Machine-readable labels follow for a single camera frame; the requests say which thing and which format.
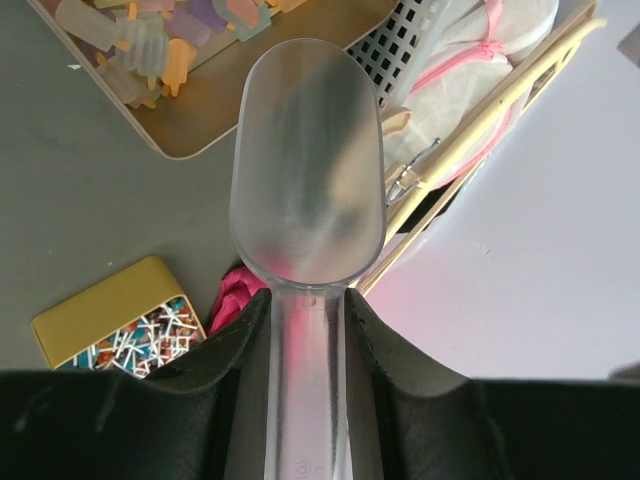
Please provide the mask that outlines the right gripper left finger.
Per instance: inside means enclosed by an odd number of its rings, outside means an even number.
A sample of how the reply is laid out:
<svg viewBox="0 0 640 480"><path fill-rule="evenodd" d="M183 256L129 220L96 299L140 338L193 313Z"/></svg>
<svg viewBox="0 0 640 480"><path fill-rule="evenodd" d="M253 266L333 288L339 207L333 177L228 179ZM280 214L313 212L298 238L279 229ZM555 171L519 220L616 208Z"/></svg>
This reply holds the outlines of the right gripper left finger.
<svg viewBox="0 0 640 480"><path fill-rule="evenodd" d="M5 371L5 479L260 479L270 295L145 380Z"/></svg>

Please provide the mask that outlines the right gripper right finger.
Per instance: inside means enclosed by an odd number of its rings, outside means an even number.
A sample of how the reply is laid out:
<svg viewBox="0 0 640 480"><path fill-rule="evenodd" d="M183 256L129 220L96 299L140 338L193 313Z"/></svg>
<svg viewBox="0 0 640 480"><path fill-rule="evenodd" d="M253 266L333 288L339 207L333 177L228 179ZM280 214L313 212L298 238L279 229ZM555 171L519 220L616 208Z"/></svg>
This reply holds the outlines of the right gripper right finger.
<svg viewBox="0 0 640 480"><path fill-rule="evenodd" d="M345 299L357 479L635 479L639 386L628 379L470 379Z"/></svg>

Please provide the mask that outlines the clear plastic scoop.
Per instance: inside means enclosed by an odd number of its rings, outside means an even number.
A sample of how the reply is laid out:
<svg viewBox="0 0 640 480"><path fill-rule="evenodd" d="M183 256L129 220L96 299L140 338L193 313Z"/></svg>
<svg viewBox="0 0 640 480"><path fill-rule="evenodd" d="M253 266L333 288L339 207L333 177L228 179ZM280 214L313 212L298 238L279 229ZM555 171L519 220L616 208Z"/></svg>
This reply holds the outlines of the clear plastic scoop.
<svg viewBox="0 0 640 480"><path fill-rule="evenodd" d="M340 479L347 453L345 293L386 235L373 84L343 49L299 38L245 82L230 229L271 291L264 475Z"/></svg>

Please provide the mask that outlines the gold tin pastel gummies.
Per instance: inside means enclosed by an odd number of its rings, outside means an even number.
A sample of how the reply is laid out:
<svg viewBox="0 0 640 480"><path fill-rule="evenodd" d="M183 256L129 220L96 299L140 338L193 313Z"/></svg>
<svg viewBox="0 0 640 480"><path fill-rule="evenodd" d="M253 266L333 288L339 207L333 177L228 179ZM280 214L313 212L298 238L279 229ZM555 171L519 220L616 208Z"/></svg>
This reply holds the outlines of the gold tin pastel gummies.
<svg viewBox="0 0 640 480"><path fill-rule="evenodd" d="M314 38L347 49L393 1L34 1L145 141L192 157L237 124L245 79L271 47Z"/></svg>

